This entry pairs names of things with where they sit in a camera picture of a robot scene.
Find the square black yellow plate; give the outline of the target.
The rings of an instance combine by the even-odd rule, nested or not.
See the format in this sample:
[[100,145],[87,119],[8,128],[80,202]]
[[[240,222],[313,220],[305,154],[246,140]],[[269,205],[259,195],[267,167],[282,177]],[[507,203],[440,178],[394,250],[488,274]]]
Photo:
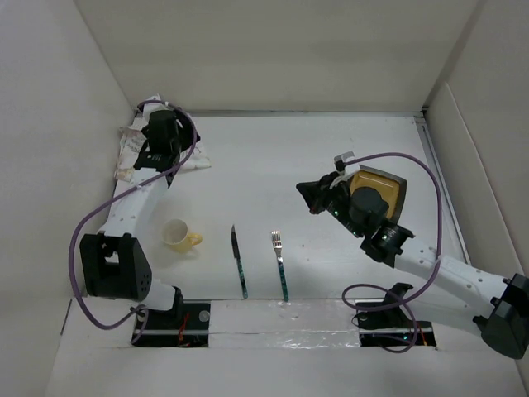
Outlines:
[[350,189],[348,213],[353,223],[366,227],[383,218],[398,222],[407,192],[404,178],[361,165],[346,185]]

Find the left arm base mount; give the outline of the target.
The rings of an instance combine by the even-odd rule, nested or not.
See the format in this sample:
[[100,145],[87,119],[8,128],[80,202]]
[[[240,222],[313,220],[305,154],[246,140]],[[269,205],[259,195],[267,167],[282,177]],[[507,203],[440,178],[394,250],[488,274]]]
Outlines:
[[145,329],[138,337],[142,321],[136,320],[131,338],[134,347],[203,348],[209,344],[210,301],[184,301],[175,317],[149,311]]

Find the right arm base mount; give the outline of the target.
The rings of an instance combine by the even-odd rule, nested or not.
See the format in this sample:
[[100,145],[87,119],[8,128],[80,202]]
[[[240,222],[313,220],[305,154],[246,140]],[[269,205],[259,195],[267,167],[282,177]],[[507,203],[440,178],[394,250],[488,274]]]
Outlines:
[[[399,298],[412,289],[405,283],[395,284],[390,291]],[[394,298],[386,294],[383,299],[360,299],[355,304],[362,309],[389,304]],[[356,311],[351,322],[359,329],[361,347],[382,347],[389,350],[402,350],[412,345],[414,327],[404,308],[398,307],[389,311],[366,312]],[[436,339],[430,322],[417,320],[417,339],[414,346],[436,347]]]

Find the patterned cloth placemat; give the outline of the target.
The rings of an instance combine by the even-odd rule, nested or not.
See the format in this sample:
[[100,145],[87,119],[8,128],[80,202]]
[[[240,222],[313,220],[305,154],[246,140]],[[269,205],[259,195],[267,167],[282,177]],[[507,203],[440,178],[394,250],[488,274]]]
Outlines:
[[[137,110],[133,122],[128,127],[121,127],[120,153],[117,159],[117,167],[114,173],[116,180],[131,182],[133,166],[138,159],[141,147],[145,144],[145,135],[141,129],[146,127],[149,116],[153,111],[169,110],[168,102],[163,101],[156,94],[148,98],[149,103],[142,110]],[[210,168],[211,162],[203,143],[198,142],[191,157],[181,167],[183,171],[202,170]]]

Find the yellow mug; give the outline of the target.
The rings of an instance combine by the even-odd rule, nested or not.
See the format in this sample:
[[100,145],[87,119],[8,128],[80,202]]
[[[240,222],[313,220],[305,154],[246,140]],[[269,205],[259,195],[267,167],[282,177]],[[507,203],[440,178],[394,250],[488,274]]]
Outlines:
[[190,232],[188,224],[181,219],[172,219],[162,228],[162,241],[173,251],[187,254],[195,246],[203,242],[203,236]]

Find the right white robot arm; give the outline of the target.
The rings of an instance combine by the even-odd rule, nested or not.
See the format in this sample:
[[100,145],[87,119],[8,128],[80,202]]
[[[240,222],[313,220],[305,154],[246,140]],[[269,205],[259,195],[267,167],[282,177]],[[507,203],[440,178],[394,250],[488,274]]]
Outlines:
[[421,277],[460,301],[426,305],[425,310],[453,328],[473,333],[496,352],[520,360],[528,348],[528,279],[515,274],[503,278],[474,269],[450,256],[441,256],[398,225],[406,194],[406,182],[396,179],[397,188],[386,192],[388,183],[358,185],[335,173],[314,182],[299,183],[310,213],[329,212],[355,237],[372,260],[392,269]]

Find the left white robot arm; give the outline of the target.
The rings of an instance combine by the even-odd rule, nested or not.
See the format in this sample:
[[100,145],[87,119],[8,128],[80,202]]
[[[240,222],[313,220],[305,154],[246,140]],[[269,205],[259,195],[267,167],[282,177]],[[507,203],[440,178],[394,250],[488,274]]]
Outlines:
[[88,295],[137,302],[175,328],[183,321],[182,293],[154,278],[139,235],[200,136],[190,116],[171,107],[153,111],[142,133],[145,142],[130,182],[108,204],[107,221],[77,246]]

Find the fork with green handle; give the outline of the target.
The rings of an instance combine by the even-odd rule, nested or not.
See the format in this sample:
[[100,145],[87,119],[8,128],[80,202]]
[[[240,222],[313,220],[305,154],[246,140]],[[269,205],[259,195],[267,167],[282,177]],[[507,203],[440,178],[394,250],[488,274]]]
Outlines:
[[272,246],[274,249],[274,253],[276,255],[276,261],[277,261],[277,265],[279,269],[279,278],[280,278],[280,283],[281,283],[283,300],[284,302],[288,302],[289,301],[288,286],[287,286],[286,276],[284,273],[284,259],[283,259],[283,254],[282,254],[283,244],[282,244],[281,235],[280,235],[279,230],[271,232],[271,241],[272,241]]

